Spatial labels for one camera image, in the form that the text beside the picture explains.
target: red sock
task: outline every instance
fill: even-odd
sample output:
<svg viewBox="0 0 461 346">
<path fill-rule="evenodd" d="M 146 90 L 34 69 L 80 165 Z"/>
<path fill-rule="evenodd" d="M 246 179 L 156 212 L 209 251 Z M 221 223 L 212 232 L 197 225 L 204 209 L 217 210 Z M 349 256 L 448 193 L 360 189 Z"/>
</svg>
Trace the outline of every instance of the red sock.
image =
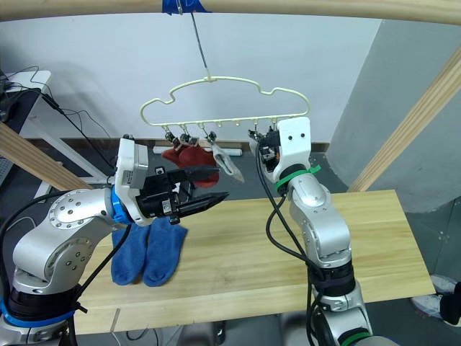
<svg viewBox="0 0 461 346">
<path fill-rule="evenodd" d="M 171 149 L 165 150 L 163 153 L 161 153 L 161 157 L 173 162 L 179 168 L 184 168 L 185 165 L 179 159 L 179 155 L 183 150 L 185 150 L 185 148 L 188 148 L 188 147 L 189 146 L 185 146 L 184 144 L 182 144 L 178 146 L 177 148 L 171 148 Z"/>
</svg>

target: wooden beam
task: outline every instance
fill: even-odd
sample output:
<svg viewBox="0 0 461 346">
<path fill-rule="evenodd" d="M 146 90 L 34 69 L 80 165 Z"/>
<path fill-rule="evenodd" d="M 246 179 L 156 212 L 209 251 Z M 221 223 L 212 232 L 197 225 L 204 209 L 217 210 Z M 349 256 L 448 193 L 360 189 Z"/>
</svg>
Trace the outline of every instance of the wooden beam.
<svg viewBox="0 0 461 346">
<path fill-rule="evenodd" d="M 461 46 L 405 119 L 364 168 L 349 191 L 365 191 L 461 89 Z"/>
<path fill-rule="evenodd" d="M 461 25 L 461 0 L 202 0 L 201 3 L 211 12 L 312 14 Z M 0 20 L 161 12 L 162 0 L 0 0 L 0 9 Z"/>
<path fill-rule="evenodd" d="M 0 155 L 58 190 L 92 188 L 3 123 L 0 123 Z"/>
</svg>

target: white plastic hanger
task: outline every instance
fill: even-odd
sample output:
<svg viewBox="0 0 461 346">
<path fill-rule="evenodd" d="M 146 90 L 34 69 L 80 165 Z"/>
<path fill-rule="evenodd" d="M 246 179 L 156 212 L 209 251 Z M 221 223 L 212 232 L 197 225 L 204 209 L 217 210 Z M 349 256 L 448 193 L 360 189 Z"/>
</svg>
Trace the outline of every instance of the white plastic hanger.
<svg viewBox="0 0 461 346">
<path fill-rule="evenodd" d="M 140 116 L 143 119 L 144 123 L 150 126 L 160 126 L 165 131 L 168 131 L 169 126 L 173 126 L 173 125 L 177 125 L 181 128 L 184 128 L 186 125 L 195 124 L 195 125 L 198 125 L 200 128 L 204 128 L 205 123 L 215 123 L 218 125 L 218 127 L 221 127 L 222 123 L 224 122 L 234 122 L 235 125 L 239 126 L 240 122 L 243 120 L 253 120 L 254 124 L 256 125 L 259 119 L 272 119 L 272 122 L 275 124 L 278 118 L 280 117 L 298 117 L 298 116 L 307 115 L 309 113 L 310 111 L 309 99 L 304 94 L 297 92 L 296 90 L 276 87 L 276 88 L 273 88 L 270 92 L 266 92 L 262 89 L 261 85 L 257 81 L 253 81 L 251 79 L 232 77 L 232 76 L 211 76 L 210 71 L 208 70 L 206 60 L 205 60 L 205 55 L 203 54 L 202 45 L 200 44 L 200 38 L 198 35 L 198 31 L 197 31 L 197 25 L 195 24 L 194 14 L 191 13 L 191 15 L 192 15 L 192 22 L 194 24 L 195 36 L 197 38 L 197 43 L 199 45 L 200 54 L 202 55 L 203 64 L 205 65 L 205 69 L 207 71 L 207 76 L 203 79 L 197 79 L 195 81 L 188 81 L 187 83 L 183 83 L 183 84 L 180 84 L 174 87 L 173 89 L 169 91 L 170 99 L 168 101 L 165 101 L 160 98 L 155 98 L 155 99 L 151 99 L 147 101 L 146 103 L 144 103 L 140 108 Z M 214 81 L 239 81 L 239 82 L 243 82 L 247 84 L 252 84 L 257 88 L 260 94 L 263 94 L 265 96 L 272 96 L 275 92 L 287 92 L 289 94 L 294 94 L 295 96 L 301 98 L 304 101 L 304 103 L 306 104 L 306 109 L 304 112 L 301 112 L 301 113 L 265 115 L 265 116 L 260 116 L 260 117 L 235 117 L 235 118 L 228 118 L 228 119 L 192 120 L 192 121 L 181 121 L 181 122 L 175 122 L 175 123 L 152 123 L 146 119 L 146 115 L 144 114 L 144 109 L 147 108 L 147 106 L 152 105 L 155 102 L 160 102 L 160 103 L 163 103 L 164 105 L 171 105 L 172 103 L 176 101 L 176 97 L 174 96 L 174 93 L 177 92 L 178 90 L 194 85 L 194 84 L 213 83 Z"/>
</svg>

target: wooden table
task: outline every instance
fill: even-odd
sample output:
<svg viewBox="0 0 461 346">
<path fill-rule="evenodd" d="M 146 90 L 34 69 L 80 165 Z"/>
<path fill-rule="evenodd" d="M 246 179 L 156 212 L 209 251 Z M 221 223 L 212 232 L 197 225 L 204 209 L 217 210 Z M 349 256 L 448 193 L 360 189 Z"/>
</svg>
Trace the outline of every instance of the wooden table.
<svg viewBox="0 0 461 346">
<path fill-rule="evenodd" d="M 352 233 L 355 273 L 366 302 L 434 292 L 394 191 L 336 194 L 334 204 Z M 106 266 L 81 299 L 89 313 L 76 314 L 77 332 L 108 332 L 117 308 L 117 331 L 305 309 L 305 265 L 267 240 L 270 210 L 267 199 L 235 200 L 184 218 L 189 233 L 182 258 L 174 277 L 161 287 L 115 285 Z M 283 212 L 298 229 L 288 203 Z M 292 247 L 278 220 L 273 229 L 277 239 Z M 111 249 L 107 237 L 84 278 Z"/>
</svg>

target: black cable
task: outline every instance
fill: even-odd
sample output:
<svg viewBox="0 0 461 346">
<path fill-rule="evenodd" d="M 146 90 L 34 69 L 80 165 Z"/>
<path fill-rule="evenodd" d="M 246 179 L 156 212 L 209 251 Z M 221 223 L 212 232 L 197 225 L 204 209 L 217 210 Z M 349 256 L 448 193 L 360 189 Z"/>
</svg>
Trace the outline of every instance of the black cable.
<svg viewBox="0 0 461 346">
<path fill-rule="evenodd" d="M 29 70 L 30 68 L 35 68 L 35 71 L 34 71 L 34 74 L 32 75 L 32 77 L 30 77 L 29 81 L 30 81 L 31 83 L 36 83 L 36 84 L 42 84 L 42 85 L 44 85 L 45 87 L 47 87 L 48 91 L 50 92 L 51 97 L 53 97 L 53 93 L 51 92 L 51 89 L 50 89 L 50 87 L 48 86 L 48 84 L 42 83 L 41 81 L 33 81 L 34 77 L 37 75 L 38 71 L 40 70 L 40 67 L 39 67 L 39 66 L 29 66 L 29 67 L 23 68 L 22 70 L 16 71 L 16 72 L 14 72 L 13 74 L 10 74 L 9 76 L 6 76 L 6 77 L 7 77 L 8 79 L 10 79 L 11 77 L 17 75 L 18 73 L 24 72 L 24 71 L 26 71 L 26 70 Z"/>
<path fill-rule="evenodd" d="M 81 115 L 80 115 L 79 112 L 76 112 L 76 111 L 73 110 L 72 112 L 67 112 L 66 114 L 67 114 L 67 115 L 75 115 L 75 114 L 77 114 L 77 116 L 79 117 L 80 131 L 83 131 L 83 130 L 84 130 L 84 124 L 83 124 L 82 121 L 81 121 Z"/>
<path fill-rule="evenodd" d="M 157 340 L 156 346 L 158 346 L 159 345 L 159 343 L 158 343 L 158 335 L 157 335 L 157 331 L 155 330 L 155 328 L 153 329 L 153 332 L 156 335 L 156 340 Z"/>
<path fill-rule="evenodd" d="M 58 192 L 52 192 L 48 193 L 47 195 L 43 195 L 37 198 L 34 198 L 28 204 L 22 206 L 20 209 L 16 210 L 8 219 L 5 220 L 3 225 L 0 227 L 0 278 L 1 278 L 1 284 L 3 286 L 3 294 L 4 294 L 4 304 L 6 306 L 6 309 L 8 310 L 8 297 L 9 297 L 9 278 L 8 278 L 8 273 L 6 272 L 6 266 L 5 266 L 5 259 L 4 259 L 4 252 L 3 252 L 3 243 L 5 239 L 5 234 L 6 230 L 8 229 L 8 226 L 14 221 L 14 219 L 22 213 L 24 210 L 28 209 L 30 206 L 42 201 L 42 200 L 47 200 L 48 198 L 53 198 L 53 197 L 58 197 L 61 195 L 64 195 L 68 191 L 58 191 Z"/>
<path fill-rule="evenodd" d="M 322 299 L 323 297 L 323 291 L 320 290 L 317 294 L 317 296 L 315 297 L 314 299 L 314 302 L 312 303 L 312 305 L 309 307 L 308 309 L 308 312 L 307 312 L 307 315 L 306 315 L 306 321 L 305 321 L 305 329 L 306 329 L 306 333 L 308 335 L 308 341 L 309 341 L 309 344 L 311 346 L 314 346 L 314 342 L 312 340 L 312 333 L 313 333 L 313 330 L 312 330 L 312 316 L 314 315 L 315 313 L 315 309 L 317 308 L 317 306 L 320 306 L 319 303 L 320 303 L 320 300 Z"/>
<path fill-rule="evenodd" d="M 112 251 L 102 260 L 102 262 L 98 265 L 98 267 L 93 271 L 93 273 L 86 279 L 84 284 L 79 288 L 79 290 L 76 293 L 76 297 L 74 298 L 74 302 L 76 303 L 77 300 L 80 298 L 82 293 L 88 288 L 89 284 L 94 280 L 94 278 L 101 272 L 102 268 L 114 257 L 115 253 L 119 250 L 120 247 L 122 247 L 123 243 L 125 243 L 125 240 L 128 238 L 128 234 L 130 233 L 131 230 L 131 224 L 127 226 L 125 229 L 125 233 L 123 233 L 122 238 L 118 242 L 118 244 L 112 249 Z"/>
<path fill-rule="evenodd" d="M 77 343 L 77 336 L 75 333 L 75 322 L 73 320 L 73 316 L 67 319 L 67 323 L 69 328 L 69 342 L 71 346 L 79 346 L 79 344 Z"/>
<path fill-rule="evenodd" d="M 278 208 L 282 207 L 283 202 L 286 199 L 287 199 L 287 196 L 284 195 L 282 197 L 282 199 L 280 200 L 279 204 L 277 205 L 277 207 Z M 271 214 L 267 218 L 267 222 L 266 222 L 266 235 L 267 235 L 267 238 L 269 238 L 270 242 L 273 243 L 273 245 L 275 245 L 277 248 L 281 249 L 283 252 L 291 254 L 292 256 L 297 257 L 300 260 L 305 262 L 305 258 L 301 254 L 298 254 L 296 251 L 293 251 L 293 250 L 281 245 L 277 240 L 274 239 L 274 237 L 272 236 L 272 233 L 271 233 L 271 223 L 272 223 L 272 219 L 274 218 L 274 216 L 275 216 L 275 209 L 271 212 Z"/>
<path fill-rule="evenodd" d="M 295 234 L 291 230 L 291 228 L 288 226 L 288 223 L 286 222 L 285 218 L 282 215 L 282 212 L 280 212 L 280 209 L 277 207 L 277 204 L 275 203 L 274 198 L 272 197 L 271 191 L 269 187 L 267 186 L 266 180 L 264 179 L 264 175 L 262 173 L 261 169 L 261 153 L 259 152 L 259 143 L 256 147 L 256 170 L 258 172 L 259 180 L 261 181 L 262 187 L 264 188 L 264 191 L 266 192 L 267 197 L 269 198 L 269 201 L 272 204 L 272 207 L 275 210 L 275 213 L 279 216 L 280 221 L 282 222 L 282 225 L 285 227 L 287 230 L 288 234 L 290 235 L 291 239 L 294 241 L 297 249 L 300 251 L 301 255 L 304 256 L 304 258 L 307 260 L 308 256 L 306 255 L 303 247 L 301 246 L 300 242 L 297 240 Z"/>
<path fill-rule="evenodd" d="M 95 119 L 93 119 L 93 117 L 89 114 L 89 112 L 87 110 L 70 110 L 70 109 L 67 109 L 67 108 L 61 108 L 62 110 L 67 110 L 69 112 L 73 112 L 73 113 L 77 113 L 80 115 L 80 113 L 85 113 L 87 117 L 89 117 L 89 119 L 95 123 L 96 125 L 98 125 L 103 131 L 104 133 L 106 134 L 106 136 L 108 138 L 112 138 L 110 136 L 110 134 L 107 132 L 107 130 L 104 128 L 104 126 L 102 126 L 100 123 L 98 123 Z"/>
<path fill-rule="evenodd" d="M 119 250 L 119 248 L 123 245 L 125 240 L 130 233 L 131 224 L 127 226 L 125 229 L 125 233 L 123 234 L 119 243 L 112 249 L 112 251 L 102 260 L 102 262 L 98 265 L 98 267 L 93 271 L 93 273 L 86 279 L 85 283 L 79 288 L 75 297 L 73 298 L 73 303 L 75 306 L 78 306 L 77 300 L 81 297 L 82 293 L 88 288 L 89 284 L 95 279 L 95 277 L 101 272 L 102 268 L 114 257 L 115 253 Z M 77 339 L 75 334 L 75 324 L 73 322 L 73 316 L 68 319 L 68 328 L 69 328 L 69 340 L 71 342 L 71 346 L 78 346 Z"/>
<path fill-rule="evenodd" d="M 106 157 L 103 155 L 103 153 L 93 144 L 93 141 L 90 140 L 86 134 L 72 121 L 72 119 L 70 119 L 68 117 L 68 115 L 61 109 L 61 107 L 58 105 L 58 103 L 48 94 L 44 94 L 42 93 L 41 91 L 38 91 L 36 89 L 33 89 L 33 88 L 29 88 L 27 86 L 23 86 L 21 85 L 20 83 L 16 83 L 16 84 L 19 84 L 19 86 L 21 88 L 24 88 L 24 89 L 27 89 L 27 90 L 30 90 L 31 92 L 35 92 L 37 94 L 39 94 L 47 103 L 48 105 L 53 108 L 55 111 L 59 112 L 60 114 L 62 114 L 68 122 L 70 122 L 72 124 L 72 126 L 74 128 L 77 129 L 77 131 L 86 139 L 86 141 L 90 144 L 90 146 L 99 154 L 99 156 L 102 158 L 102 160 L 112 169 L 114 169 L 114 166 L 112 166 L 110 164 L 110 162 L 106 159 Z"/>
<path fill-rule="evenodd" d="M 130 336 L 130 332 L 129 332 L 129 331 L 126 331 L 126 332 L 125 332 L 125 336 L 126 336 L 127 339 L 129 339 L 130 341 L 138 341 L 138 340 L 142 339 L 142 338 L 147 334 L 148 331 L 149 331 L 149 329 L 148 329 L 148 328 L 145 328 L 145 329 L 143 330 L 143 332 L 141 332 L 141 334 L 140 334 L 138 337 L 131 337 L 131 336 Z"/>
<path fill-rule="evenodd" d="M 310 260 L 308 258 L 307 254 L 305 253 L 304 249 L 301 247 L 299 241 L 297 240 L 296 236 L 293 234 L 292 230 L 288 226 L 285 218 L 283 217 L 283 215 L 282 215 L 282 213 L 280 211 L 280 207 L 282 206 L 283 202 L 285 201 L 286 195 L 284 195 L 282 197 L 282 200 L 279 202 L 279 204 L 276 204 L 274 198 L 272 197 L 271 191 L 270 191 L 269 187 L 267 186 L 267 183 L 266 183 L 266 181 L 264 179 L 264 175 L 262 173 L 261 153 L 259 151 L 259 144 L 256 147 L 256 155 L 255 156 L 256 156 L 256 170 L 258 172 L 259 180 L 261 181 L 261 184 L 262 184 L 262 186 L 264 188 L 264 191 L 266 192 L 266 195 L 269 198 L 269 201 L 271 202 L 272 207 L 274 208 L 274 210 L 269 215 L 269 217 L 267 219 L 267 223 L 266 223 L 266 234 L 267 234 L 269 240 L 276 247 L 281 249 L 282 251 L 285 251 L 286 253 L 289 253 L 292 256 L 295 256 L 295 257 L 300 258 L 301 260 L 303 260 L 306 263 L 306 266 L 307 266 L 308 270 L 315 270 L 315 272 L 318 274 L 319 278 L 321 280 L 325 280 L 323 272 L 321 271 L 321 269 L 312 260 Z M 279 219 L 282 222 L 283 226 L 285 227 L 287 233 L 292 238 L 292 240 L 295 243 L 296 247 L 300 250 L 300 254 L 297 253 L 297 252 L 294 252 L 291 249 L 288 249 L 287 247 L 284 247 L 283 245 L 278 243 L 272 237 L 272 235 L 270 233 L 270 223 L 272 222 L 272 219 L 275 216 L 275 214 L 277 214 L 279 216 Z M 320 290 L 318 292 L 318 295 L 315 297 L 315 300 L 312 303 L 312 305 L 310 304 L 311 295 L 312 295 L 312 285 L 310 283 L 309 273 L 308 273 L 308 297 L 307 297 L 308 303 L 307 303 L 307 307 L 306 307 L 306 333 L 307 333 L 308 341 L 309 341 L 310 345 L 314 346 L 315 344 L 313 343 L 312 336 L 313 336 L 313 334 L 315 335 L 315 332 L 312 330 L 311 321 L 312 321 L 312 316 L 313 316 L 313 314 L 315 312 L 315 309 L 317 308 L 317 306 L 319 306 L 320 300 L 322 299 L 323 290 Z"/>
</svg>

